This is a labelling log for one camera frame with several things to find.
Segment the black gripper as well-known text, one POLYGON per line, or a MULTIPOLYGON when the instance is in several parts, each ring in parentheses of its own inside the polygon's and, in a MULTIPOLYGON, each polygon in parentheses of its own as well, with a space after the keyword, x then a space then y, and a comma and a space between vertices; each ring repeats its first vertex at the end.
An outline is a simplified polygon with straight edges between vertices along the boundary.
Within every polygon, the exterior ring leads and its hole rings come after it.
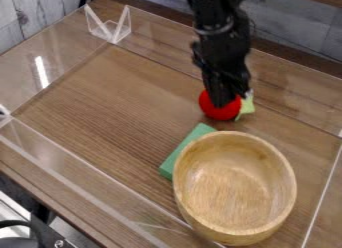
POLYGON ((195 25, 193 31, 192 62, 200 69, 209 101, 215 108, 223 108, 236 95, 244 98, 249 91, 249 24, 195 25))

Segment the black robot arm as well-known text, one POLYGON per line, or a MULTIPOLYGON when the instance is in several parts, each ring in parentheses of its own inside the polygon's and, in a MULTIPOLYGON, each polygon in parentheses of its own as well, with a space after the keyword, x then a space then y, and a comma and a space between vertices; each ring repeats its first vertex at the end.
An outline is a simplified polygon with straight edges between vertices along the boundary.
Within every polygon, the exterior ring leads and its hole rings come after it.
POLYGON ((191 43, 192 62, 201 72, 208 98, 223 108, 249 90, 245 57, 251 50, 249 18, 243 0, 187 0, 197 40, 191 43))

